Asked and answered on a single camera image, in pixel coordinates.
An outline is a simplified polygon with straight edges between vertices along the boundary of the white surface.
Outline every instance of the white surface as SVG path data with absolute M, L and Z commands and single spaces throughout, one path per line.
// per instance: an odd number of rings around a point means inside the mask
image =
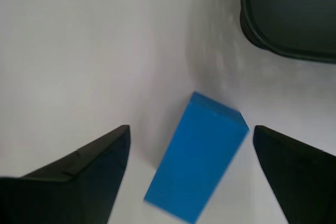
M 179 223 L 143 203 L 193 90 L 336 154 L 336 66 L 251 45 L 239 0 L 0 0 L 0 175 L 130 124 L 110 223 Z M 245 140 L 199 223 L 284 224 Z

